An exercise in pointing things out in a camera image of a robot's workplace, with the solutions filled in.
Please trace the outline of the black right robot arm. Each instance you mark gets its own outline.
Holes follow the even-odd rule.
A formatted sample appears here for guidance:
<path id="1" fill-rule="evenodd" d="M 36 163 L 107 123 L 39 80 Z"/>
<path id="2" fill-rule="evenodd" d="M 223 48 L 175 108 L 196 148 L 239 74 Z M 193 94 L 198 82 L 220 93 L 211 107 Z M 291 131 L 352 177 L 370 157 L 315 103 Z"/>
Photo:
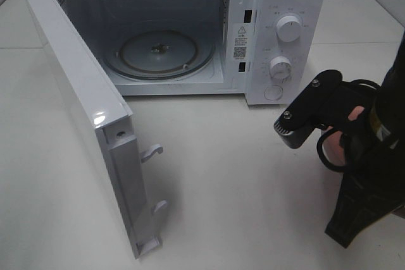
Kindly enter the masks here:
<path id="1" fill-rule="evenodd" d="M 325 233 L 344 248 L 365 228 L 404 207 L 404 44 L 387 72 L 371 108 L 355 107 L 370 137 L 329 128 L 317 143 L 322 163 L 342 173 L 339 195 Z"/>

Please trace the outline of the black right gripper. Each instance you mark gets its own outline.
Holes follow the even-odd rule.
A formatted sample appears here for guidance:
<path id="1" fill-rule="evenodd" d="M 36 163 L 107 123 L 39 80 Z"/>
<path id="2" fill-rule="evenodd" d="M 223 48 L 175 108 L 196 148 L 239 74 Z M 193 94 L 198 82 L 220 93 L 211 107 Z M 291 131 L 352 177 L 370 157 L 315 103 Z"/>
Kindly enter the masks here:
<path id="1" fill-rule="evenodd" d="M 364 111 L 349 121 L 356 106 Z M 354 175 L 342 178 L 325 233 L 347 248 L 364 229 L 401 206 L 400 191 L 382 188 L 404 187 L 404 81 L 341 82 L 321 108 L 319 120 L 332 128 L 321 141 L 342 132 L 346 165 L 327 167 L 370 183 Z"/>

